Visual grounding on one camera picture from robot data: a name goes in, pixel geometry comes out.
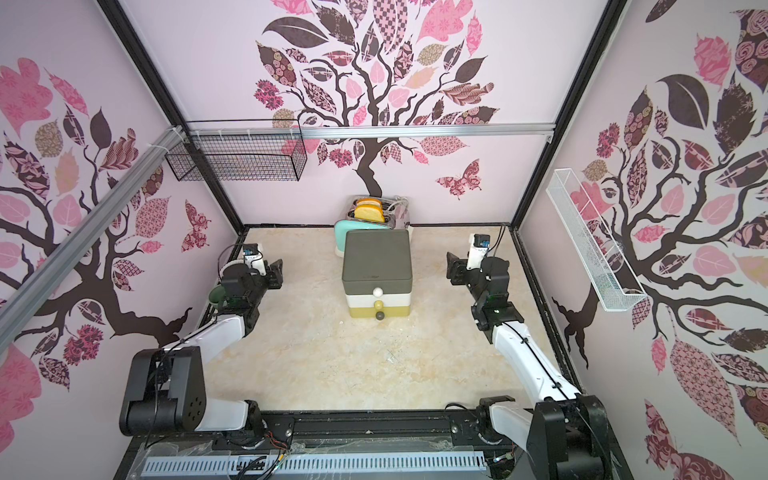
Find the white wire basket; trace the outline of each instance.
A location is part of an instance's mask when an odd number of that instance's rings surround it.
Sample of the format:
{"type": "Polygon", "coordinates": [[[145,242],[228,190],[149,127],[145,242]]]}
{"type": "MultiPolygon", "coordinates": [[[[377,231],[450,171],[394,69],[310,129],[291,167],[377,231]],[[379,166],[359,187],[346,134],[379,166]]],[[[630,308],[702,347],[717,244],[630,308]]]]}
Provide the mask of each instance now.
{"type": "Polygon", "coordinates": [[[612,229],[599,214],[592,199],[571,168],[559,168],[554,171],[547,186],[547,195],[552,200],[568,235],[573,240],[578,256],[584,264],[584,269],[587,271],[603,308],[607,312],[625,312],[647,297],[637,275],[627,263],[619,243],[614,239],[612,229]],[[587,199],[581,209],[571,199],[571,194],[579,191],[583,195],[582,198],[587,199]],[[590,218],[591,221],[599,221],[602,224],[601,235],[609,239],[603,243],[602,248],[598,245],[598,241],[584,217],[590,218]],[[621,285],[612,265],[626,266],[632,273],[634,284],[621,285]]]}

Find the pink wall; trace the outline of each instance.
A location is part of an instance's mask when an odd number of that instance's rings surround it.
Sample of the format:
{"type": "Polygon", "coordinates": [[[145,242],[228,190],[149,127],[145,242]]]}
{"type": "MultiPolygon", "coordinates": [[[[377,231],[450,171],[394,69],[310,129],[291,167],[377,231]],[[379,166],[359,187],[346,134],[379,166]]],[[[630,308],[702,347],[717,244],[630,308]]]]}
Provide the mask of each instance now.
{"type": "MultiPolygon", "coordinates": [[[[167,121],[95,3],[3,5],[0,36],[7,299],[167,121]]],[[[176,182],[164,165],[144,185],[0,353],[0,477],[114,474],[131,357],[193,328],[234,237],[204,184],[176,182]]]]}
{"type": "MultiPolygon", "coordinates": [[[[314,126],[355,126],[552,122],[605,1],[123,4],[188,120],[302,113],[314,126]],[[290,22],[313,33],[297,34],[290,22]],[[370,45],[382,46],[380,58],[370,45]],[[355,59],[356,48],[374,55],[355,59]]],[[[224,188],[246,223],[333,223],[353,194],[407,196],[415,223],[508,221],[544,141],[308,141],[298,184],[224,188]],[[462,180],[475,160],[479,172],[462,180]]]]}
{"type": "Polygon", "coordinates": [[[768,466],[760,6],[632,2],[555,159],[616,219],[648,301],[603,311],[544,191],[522,227],[635,478],[762,478],[768,466]]]}

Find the wire basket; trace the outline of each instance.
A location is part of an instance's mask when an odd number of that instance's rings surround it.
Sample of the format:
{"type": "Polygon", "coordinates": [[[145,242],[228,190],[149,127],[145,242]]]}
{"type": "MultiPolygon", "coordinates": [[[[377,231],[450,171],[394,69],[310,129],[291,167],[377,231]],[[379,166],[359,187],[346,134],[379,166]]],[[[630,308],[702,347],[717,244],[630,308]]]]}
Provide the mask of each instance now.
{"type": "Polygon", "coordinates": [[[547,195],[552,200],[568,235],[573,240],[576,251],[603,308],[607,312],[624,312],[644,299],[647,294],[643,286],[624,257],[611,228],[599,214],[592,203],[592,199],[579,182],[576,173],[571,168],[555,170],[547,186],[547,195]],[[587,200],[581,209],[577,208],[571,199],[571,194],[575,192],[581,192],[582,198],[587,200]],[[600,222],[603,235],[609,241],[598,245],[595,235],[584,220],[585,217],[600,222]],[[619,264],[618,260],[621,261],[620,265],[629,269],[634,278],[634,284],[630,287],[631,290],[627,286],[621,285],[611,267],[611,265],[619,264]]]}
{"type": "Polygon", "coordinates": [[[300,128],[280,129],[287,133],[214,134],[193,133],[192,145],[179,143],[165,155],[177,180],[283,180],[299,181],[306,165],[306,148],[300,128]],[[198,163],[207,161],[210,172],[198,163]]]}

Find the butterfly decal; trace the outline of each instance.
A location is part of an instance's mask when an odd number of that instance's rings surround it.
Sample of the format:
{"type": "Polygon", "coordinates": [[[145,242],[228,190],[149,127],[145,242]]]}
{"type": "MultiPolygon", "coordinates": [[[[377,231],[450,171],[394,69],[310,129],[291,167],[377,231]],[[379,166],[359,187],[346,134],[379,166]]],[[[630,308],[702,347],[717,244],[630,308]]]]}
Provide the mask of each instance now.
{"type": "Polygon", "coordinates": [[[466,192],[465,188],[469,190],[479,188],[482,190],[480,188],[480,177],[477,175],[479,171],[480,159],[478,158],[467,166],[461,178],[440,177],[435,181],[443,187],[450,189],[451,195],[455,195],[457,200],[461,200],[459,197],[466,192]]]}
{"type": "Polygon", "coordinates": [[[187,236],[184,238],[184,242],[181,244],[181,251],[186,252],[195,247],[203,248],[208,245],[203,230],[208,228],[210,220],[206,219],[205,215],[199,214],[197,208],[193,207],[189,200],[184,201],[184,207],[187,209],[187,218],[192,224],[192,231],[187,233],[187,236]]]}

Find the black wire basket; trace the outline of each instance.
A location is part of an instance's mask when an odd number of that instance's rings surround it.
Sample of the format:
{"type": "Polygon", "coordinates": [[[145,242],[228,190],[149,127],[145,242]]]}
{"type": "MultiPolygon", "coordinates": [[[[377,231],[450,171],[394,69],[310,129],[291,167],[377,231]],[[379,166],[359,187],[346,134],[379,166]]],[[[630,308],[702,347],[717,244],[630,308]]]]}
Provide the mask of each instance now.
{"type": "Polygon", "coordinates": [[[213,175],[218,180],[299,181],[306,165],[300,128],[274,134],[236,132],[193,132],[191,144],[171,148],[165,158],[177,180],[206,180],[213,175]]]}

